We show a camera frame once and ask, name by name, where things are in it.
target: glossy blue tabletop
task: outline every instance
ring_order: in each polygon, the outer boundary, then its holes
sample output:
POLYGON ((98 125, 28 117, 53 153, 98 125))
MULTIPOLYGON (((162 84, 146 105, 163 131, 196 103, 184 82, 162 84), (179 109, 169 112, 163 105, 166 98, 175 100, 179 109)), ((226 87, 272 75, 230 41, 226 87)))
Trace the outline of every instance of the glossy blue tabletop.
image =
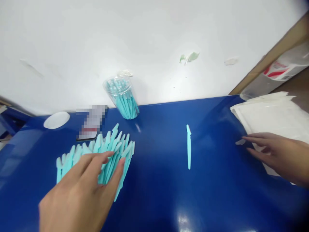
MULTIPOLYGON (((244 146, 230 107, 239 96, 140 107, 125 120, 110 109, 103 136, 136 141, 123 188, 103 231, 289 231, 308 209, 308 191, 266 174, 244 146), (187 130, 192 135, 191 170, 187 130)), ((38 231, 38 203, 56 183, 56 158, 77 144, 85 115, 62 127, 31 118, 0 152, 0 231, 38 231)))

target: red and white label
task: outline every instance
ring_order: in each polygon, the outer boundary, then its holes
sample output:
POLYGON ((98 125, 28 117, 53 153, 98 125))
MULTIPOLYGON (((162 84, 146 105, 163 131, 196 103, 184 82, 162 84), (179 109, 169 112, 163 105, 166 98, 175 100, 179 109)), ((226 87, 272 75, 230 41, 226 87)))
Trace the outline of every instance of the red and white label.
POLYGON ((288 65, 275 61, 264 71, 264 75, 273 80, 280 80, 290 69, 288 65))
POLYGON ((272 80, 287 81, 306 67, 306 65, 296 64, 285 65, 276 60, 263 72, 263 74, 272 80))

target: white lid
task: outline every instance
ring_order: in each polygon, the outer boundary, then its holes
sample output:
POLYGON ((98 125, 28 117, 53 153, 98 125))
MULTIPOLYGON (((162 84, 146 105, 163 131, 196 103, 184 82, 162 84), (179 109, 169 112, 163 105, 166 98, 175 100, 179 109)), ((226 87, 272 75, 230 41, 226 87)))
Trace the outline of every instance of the white lid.
POLYGON ((48 129, 56 129, 63 126, 70 119, 70 115, 67 112, 58 112, 49 116, 45 122, 44 127, 48 129))

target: phone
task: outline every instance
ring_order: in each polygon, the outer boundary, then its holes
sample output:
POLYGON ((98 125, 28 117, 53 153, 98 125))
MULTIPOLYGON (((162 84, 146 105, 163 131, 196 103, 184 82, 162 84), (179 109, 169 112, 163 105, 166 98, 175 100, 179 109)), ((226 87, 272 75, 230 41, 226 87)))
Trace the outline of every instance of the phone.
POLYGON ((77 142, 95 140, 97 138, 107 110, 108 107, 106 105, 94 105, 92 109, 83 110, 84 112, 89 111, 89 114, 76 138, 77 142))

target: white wall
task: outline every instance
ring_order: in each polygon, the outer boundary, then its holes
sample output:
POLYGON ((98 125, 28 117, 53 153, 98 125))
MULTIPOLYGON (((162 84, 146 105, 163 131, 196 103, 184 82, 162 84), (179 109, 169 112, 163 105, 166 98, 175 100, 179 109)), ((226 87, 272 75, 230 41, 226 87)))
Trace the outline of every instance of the white wall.
POLYGON ((139 104, 227 95, 307 11, 302 0, 1 0, 0 7, 0 95, 38 115, 113 106, 102 82, 123 69, 134 74, 139 104), (180 65, 193 51, 199 58, 180 65), (224 66, 234 56, 239 62, 224 66))

